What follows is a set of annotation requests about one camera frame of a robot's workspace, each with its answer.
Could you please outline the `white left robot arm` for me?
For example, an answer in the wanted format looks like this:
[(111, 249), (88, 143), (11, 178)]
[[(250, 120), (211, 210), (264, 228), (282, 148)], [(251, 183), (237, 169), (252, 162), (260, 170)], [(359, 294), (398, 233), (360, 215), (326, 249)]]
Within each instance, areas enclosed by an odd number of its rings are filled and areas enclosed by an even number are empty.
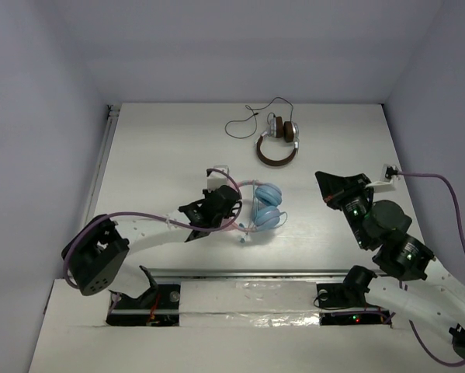
[(123, 262), (127, 256), (222, 231), (232, 224), (241, 207), (239, 192), (223, 185), (167, 216), (139, 212), (100, 214), (61, 251), (65, 279), (84, 296), (108, 289), (129, 295), (139, 306), (148, 306), (155, 300), (156, 287), (146, 280), (123, 284)]

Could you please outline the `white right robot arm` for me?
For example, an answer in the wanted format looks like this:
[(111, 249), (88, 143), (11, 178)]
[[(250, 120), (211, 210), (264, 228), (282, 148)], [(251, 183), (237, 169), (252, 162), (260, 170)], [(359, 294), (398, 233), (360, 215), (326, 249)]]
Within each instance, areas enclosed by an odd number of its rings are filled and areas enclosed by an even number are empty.
[[(465, 365), (465, 286), (434, 252), (408, 234), (412, 219), (391, 200), (374, 200), (376, 183), (363, 173), (336, 176), (322, 171), (315, 178), (325, 204), (344, 214), (360, 249), (373, 252), (382, 271), (353, 266), (342, 282), (318, 286), (314, 306), (326, 312), (382, 307), (422, 323), (449, 343), (461, 358), (441, 365)], [(461, 241), (465, 256), (465, 241)]]

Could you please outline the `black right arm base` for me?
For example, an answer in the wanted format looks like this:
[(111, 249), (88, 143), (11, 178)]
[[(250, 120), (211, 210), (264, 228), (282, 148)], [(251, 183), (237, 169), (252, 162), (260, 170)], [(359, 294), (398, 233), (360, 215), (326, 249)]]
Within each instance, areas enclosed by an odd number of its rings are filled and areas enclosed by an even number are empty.
[(314, 307), (321, 313), (322, 326), (391, 326), (395, 315), (365, 298), (376, 274), (362, 266), (354, 266), (342, 282), (317, 285)]

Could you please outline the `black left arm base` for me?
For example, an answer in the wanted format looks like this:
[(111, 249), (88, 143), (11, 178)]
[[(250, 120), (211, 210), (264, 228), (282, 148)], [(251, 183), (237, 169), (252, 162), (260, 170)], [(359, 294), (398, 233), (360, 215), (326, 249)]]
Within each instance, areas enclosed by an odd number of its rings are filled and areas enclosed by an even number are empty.
[(137, 298), (111, 291), (106, 316), (109, 326), (179, 326), (180, 283), (158, 284), (148, 268), (140, 266), (148, 288)]

